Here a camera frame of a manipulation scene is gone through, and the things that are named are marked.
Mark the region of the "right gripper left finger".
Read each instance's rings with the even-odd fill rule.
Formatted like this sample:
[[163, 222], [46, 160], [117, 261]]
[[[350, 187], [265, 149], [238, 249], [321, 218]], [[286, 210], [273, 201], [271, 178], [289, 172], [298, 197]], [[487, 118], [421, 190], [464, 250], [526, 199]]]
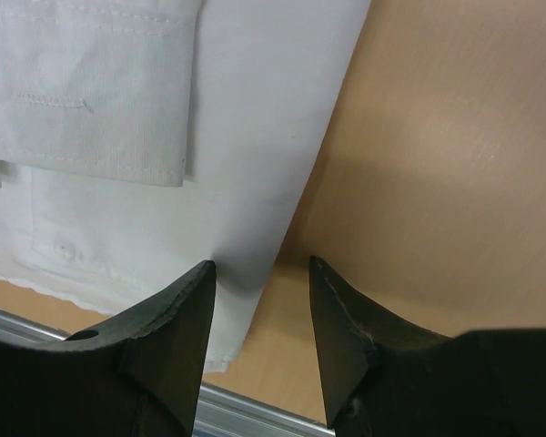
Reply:
[[0, 340], [0, 436], [188, 436], [216, 266], [65, 340]]

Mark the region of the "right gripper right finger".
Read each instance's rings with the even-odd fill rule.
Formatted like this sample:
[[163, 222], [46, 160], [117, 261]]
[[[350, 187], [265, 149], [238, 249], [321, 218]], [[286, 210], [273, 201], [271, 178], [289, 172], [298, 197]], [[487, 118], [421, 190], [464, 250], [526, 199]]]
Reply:
[[546, 329], [447, 337], [350, 286], [319, 257], [309, 299], [338, 436], [546, 436]]

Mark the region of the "white long sleeve shirt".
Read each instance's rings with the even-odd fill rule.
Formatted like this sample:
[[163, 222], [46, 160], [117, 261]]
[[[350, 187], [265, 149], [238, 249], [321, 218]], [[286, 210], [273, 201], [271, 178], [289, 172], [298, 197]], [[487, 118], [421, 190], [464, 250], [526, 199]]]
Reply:
[[366, 1], [0, 1], [0, 279], [105, 314], [217, 263], [238, 355]]

